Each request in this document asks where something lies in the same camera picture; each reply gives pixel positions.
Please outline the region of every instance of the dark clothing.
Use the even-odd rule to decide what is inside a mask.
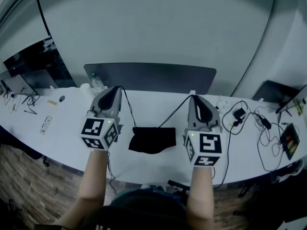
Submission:
[[[37,225],[35,230],[62,230],[62,227]],[[186,211],[179,202],[148,190],[136,190],[116,198],[88,216],[80,230],[186,230]]]

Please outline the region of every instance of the black and white marker cube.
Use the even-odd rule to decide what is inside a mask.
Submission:
[[[80,136],[88,148],[107,151],[118,136],[115,119],[84,118]]]
[[[213,167],[225,154],[225,134],[188,131],[185,147],[194,166]]]

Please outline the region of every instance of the water bottle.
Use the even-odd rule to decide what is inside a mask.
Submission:
[[[92,73],[91,82],[97,94],[105,90],[104,84],[102,83],[100,77],[98,77],[96,73]]]

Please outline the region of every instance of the power strip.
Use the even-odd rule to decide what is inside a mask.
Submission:
[[[41,133],[43,136],[46,134],[46,131],[47,131],[47,129],[48,129],[48,126],[49,126],[51,120],[52,120],[52,117],[50,117],[50,116],[47,116],[47,117],[46,117],[46,119],[45,119],[45,121],[44,121],[44,123],[43,123],[43,125],[42,125],[42,127],[41,127],[41,129],[40,129],[40,133]]]

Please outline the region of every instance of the power adapter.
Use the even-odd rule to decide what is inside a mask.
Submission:
[[[259,115],[259,118],[260,118],[263,126],[265,126],[267,129],[271,129],[272,125],[270,124],[270,122],[266,118],[263,118],[260,115]]]

